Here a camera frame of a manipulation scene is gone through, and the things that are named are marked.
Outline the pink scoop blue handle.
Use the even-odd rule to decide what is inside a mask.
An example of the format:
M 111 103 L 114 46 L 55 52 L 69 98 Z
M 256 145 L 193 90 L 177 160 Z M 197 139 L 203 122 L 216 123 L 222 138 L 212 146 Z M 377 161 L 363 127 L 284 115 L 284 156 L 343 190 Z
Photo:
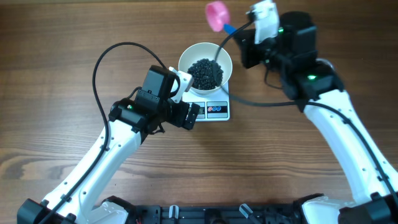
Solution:
M 228 7 L 223 1 L 213 1 L 205 6 L 205 16 L 208 25 L 213 32 L 224 31 L 228 35 L 236 31 L 230 24 L 230 14 Z

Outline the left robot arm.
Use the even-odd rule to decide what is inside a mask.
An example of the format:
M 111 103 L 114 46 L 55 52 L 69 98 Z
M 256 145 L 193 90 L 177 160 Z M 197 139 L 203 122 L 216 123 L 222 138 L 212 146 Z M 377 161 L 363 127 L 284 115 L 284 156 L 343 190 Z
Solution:
M 192 129 L 199 106 L 182 101 L 193 78 L 170 67 L 151 66 L 134 100 L 113 105 L 100 136 L 68 177 L 40 202 L 27 199 L 17 212 L 18 223 L 128 223 L 135 208 L 111 198 L 94 205 L 120 165 L 148 135 L 164 132 L 163 122 Z

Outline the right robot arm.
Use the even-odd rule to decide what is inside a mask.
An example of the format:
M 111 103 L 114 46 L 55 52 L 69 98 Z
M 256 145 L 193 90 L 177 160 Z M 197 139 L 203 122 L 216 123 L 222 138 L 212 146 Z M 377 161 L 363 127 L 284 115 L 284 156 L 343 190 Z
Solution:
M 356 114 L 333 65 L 318 58 L 317 28 L 306 12 L 252 9 L 233 33 L 242 63 L 280 75 L 287 104 L 325 138 L 349 183 L 352 201 L 312 195 L 299 206 L 307 223 L 396 223 L 397 171 Z

